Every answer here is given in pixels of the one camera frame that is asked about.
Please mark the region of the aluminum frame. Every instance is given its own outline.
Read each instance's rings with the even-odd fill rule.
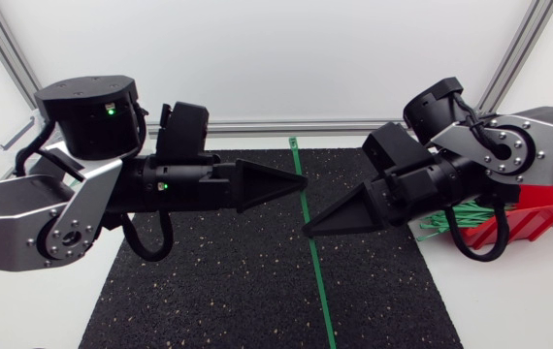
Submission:
[[[537,39],[553,14],[553,0],[533,0],[514,35],[497,72],[483,92],[477,109],[495,112],[516,80]]]
[[[42,88],[30,65],[24,58],[16,39],[0,12],[0,60],[7,73],[12,77],[17,89],[34,110],[37,108],[33,94]]]

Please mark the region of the white backdrop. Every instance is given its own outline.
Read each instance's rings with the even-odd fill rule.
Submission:
[[[456,76],[479,101],[530,0],[0,0],[43,85],[84,75],[137,80],[212,120],[401,118]]]

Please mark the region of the metal bracket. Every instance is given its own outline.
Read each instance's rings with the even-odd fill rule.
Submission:
[[[519,173],[525,167],[528,156],[526,140],[522,135],[511,130],[486,128],[486,131],[492,135],[496,143],[504,144],[510,149],[511,155],[507,159],[497,158],[473,137],[469,127],[461,126],[458,122],[433,137],[432,143],[484,166],[490,170],[489,174],[495,174],[495,178]],[[517,176],[512,175],[509,178],[511,178],[509,182],[515,183]]]
[[[48,147],[52,148],[59,148],[69,156],[65,143]],[[84,166],[81,170],[84,181],[62,212],[50,212],[59,218],[45,236],[44,248],[54,264],[76,260],[91,246],[123,165],[121,159],[74,160]]]

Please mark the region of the black rubber mat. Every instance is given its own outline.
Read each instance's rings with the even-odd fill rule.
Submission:
[[[294,171],[289,150],[217,153]],[[374,175],[360,149],[301,150],[301,160],[311,216]],[[164,261],[122,244],[81,347],[329,347],[299,195],[171,217]],[[147,245],[160,242],[156,215],[134,222]],[[338,348],[462,347],[407,227],[316,243]]]

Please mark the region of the green object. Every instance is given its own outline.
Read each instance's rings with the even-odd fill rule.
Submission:
[[[298,155],[298,142],[296,137],[289,138],[289,147],[292,149],[294,155],[294,165],[296,166],[296,175],[303,174],[303,167],[300,164],[300,156]],[[305,217],[305,223],[309,223],[311,220],[309,216],[309,207],[307,205],[307,194],[305,190],[300,192],[300,203],[303,207],[303,216]],[[333,323],[331,322],[331,314],[328,310],[328,301],[326,300],[326,292],[324,291],[324,281],[322,280],[322,270],[319,266],[319,258],[317,257],[317,248],[315,247],[315,240],[309,238],[309,249],[311,250],[311,258],[313,259],[313,268],[315,269],[315,279],[317,280],[317,289],[319,290],[319,298],[322,302],[322,311],[324,312],[324,322],[326,323],[326,332],[328,333],[328,344],[331,349],[336,349],[335,333],[333,332]]]
[[[515,206],[506,206],[505,210],[513,210]],[[476,228],[494,217],[492,208],[481,207],[475,202],[466,202],[453,207],[455,218],[459,228]],[[418,237],[417,241],[423,241],[428,238],[436,237],[442,233],[449,231],[449,223],[443,211],[439,211],[430,216],[423,218],[427,224],[421,224],[422,229],[436,229],[436,231],[425,237]]]

